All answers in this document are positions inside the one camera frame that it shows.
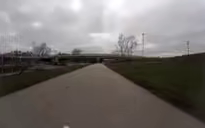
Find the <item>bare tree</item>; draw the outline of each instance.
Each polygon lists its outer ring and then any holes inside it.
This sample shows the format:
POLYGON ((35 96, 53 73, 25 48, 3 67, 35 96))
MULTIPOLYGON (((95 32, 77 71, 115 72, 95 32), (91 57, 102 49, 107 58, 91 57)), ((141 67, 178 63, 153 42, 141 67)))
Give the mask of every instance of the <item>bare tree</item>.
POLYGON ((39 46, 33 47, 33 54, 37 56, 48 56, 51 53, 52 49, 47 46, 46 43, 41 43, 39 46))
POLYGON ((75 48, 72 50, 72 55, 80 55, 82 53, 81 49, 75 48))
POLYGON ((131 56, 137 45, 138 41, 135 36, 125 37, 123 34, 120 34, 118 44, 116 45, 116 52, 120 53, 121 56, 131 56))

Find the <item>concrete path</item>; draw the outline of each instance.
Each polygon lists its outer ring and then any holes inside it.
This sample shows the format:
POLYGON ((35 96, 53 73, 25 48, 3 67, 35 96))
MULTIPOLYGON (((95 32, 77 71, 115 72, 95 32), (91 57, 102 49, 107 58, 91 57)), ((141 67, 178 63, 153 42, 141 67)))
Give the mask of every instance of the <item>concrete path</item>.
POLYGON ((0 99, 0 128, 63 128, 65 124, 71 128, 205 128, 101 64, 0 99))

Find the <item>cloudy sky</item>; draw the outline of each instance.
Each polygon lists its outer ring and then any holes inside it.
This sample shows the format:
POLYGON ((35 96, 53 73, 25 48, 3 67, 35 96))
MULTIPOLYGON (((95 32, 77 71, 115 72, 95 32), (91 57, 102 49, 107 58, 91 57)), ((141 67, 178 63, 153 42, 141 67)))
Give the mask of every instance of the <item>cloudy sky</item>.
POLYGON ((187 40, 205 52, 205 0, 0 0, 0 51, 46 42, 111 53, 119 33, 141 40, 142 32, 148 56, 184 54, 187 40))

